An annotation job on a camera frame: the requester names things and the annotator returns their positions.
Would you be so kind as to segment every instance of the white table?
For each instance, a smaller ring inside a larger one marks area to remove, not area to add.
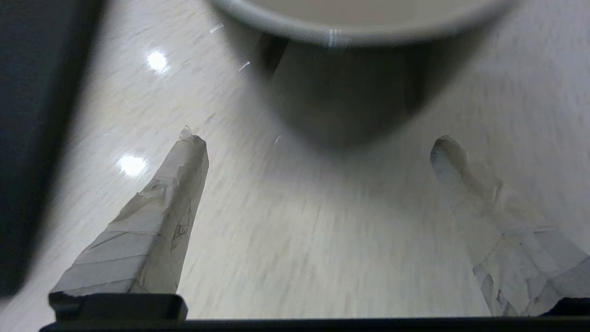
[[[113,1],[44,243],[0,330],[53,320],[47,292],[184,125],[211,160],[178,289],[189,318],[487,314],[430,150],[452,135],[590,252],[588,17],[586,0],[526,1],[416,118],[326,154],[273,116],[208,4]]]

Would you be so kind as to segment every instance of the dark blurry object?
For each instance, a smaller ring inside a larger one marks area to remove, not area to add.
[[[62,331],[586,331],[587,317],[392,318],[322,320],[189,320],[174,294],[50,296]]]
[[[0,9],[0,297],[25,279],[103,1]]]
[[[590,316],[590,298],[562,298],[541,316]]]
[[[453,27],[452,31],[431,30],[436,33],[428,38],[397,39],[401,30],[396,30],[391,39],[371,37],[344,44],[339,44],[342,39],[338,38],[343,36],[340,32],[331,43],[321,43],[261,26],[250,20],[252,17],[246,17],[246,12],[260,1],[245,0],[230,8],[226,6],[230,1],[210,2],[219,9],[217,14],[234,53],[250,63],[244,72],[250,75],[250,87],[268,103],[269,115],[313,149],[338,154],[365,149],[415,118],[468,63],[502,14],[516,1],[473,2],[468,9],[481,15],[462,21],[469,24],[461,25],[461,29],[457,22],[448,21],[446,27]],[[263,2],[274,4],[272,0]],[[276,5],[292,3],[296,7],[292,9],[302,6],[300,2],[280,3]],[[333,1],[315,4],[323,8],[328,3]],[[369,3],[386,6],[379,0]],[[466,2],[456,4],[464,8]],[[351,5],[359,6],[361,2]],[[401,6],[411,9],[409,2]],[[287,19],[285,15],[269,14],[265,9],[255,14]],[[310,29],[322,29],[322,26],[307,25]],[[262,29],[263,33],[253,27]],[[293,26],[276,28],[293,30]]]

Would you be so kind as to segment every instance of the black object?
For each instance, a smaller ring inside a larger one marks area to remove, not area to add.
[[[175,294],[49,294],[57,321],[183,321],[188,309]]]
[[[287,50],[289,39],[262,33],[252,53],[252,61],[262,75],[271,78]]]
[[[590,298],[562,298],[541,316],[590,316]]]
[[[103,4],[0,6],[0,297],[25,278]]]
[[[345,320],[192,320],[186,305],[172,294],[50,294],[57,321],[41,332],[66,331],[589,331],[590,318],[486,317]],[[579,299],[565,299],[565,314],[578,313]]]

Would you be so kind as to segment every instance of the white marble surface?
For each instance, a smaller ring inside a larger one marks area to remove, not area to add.
[[[430,149],[452,135],[589,252],[588,17],[586,0],[526,1],[416,118],[330,154],[273,116],[206,3],[112,1],[45,241],[0,331],[52,321],[47,292],[184,125],[211,161],[178,289],[190,318],[487,314]],[[154,51],[162,71],[146,62]],[[126,175],[125,155],[145,168]]]

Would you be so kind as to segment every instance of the paper wrapping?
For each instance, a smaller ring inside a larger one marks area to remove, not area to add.
[[[448,137],[431,162],[492,315],[540,315],[564,297],[590,297],[588,255],[485,165]]]
[[[186,127],[149,183],[51,292],[174,294],[208,167],[205,141]]]

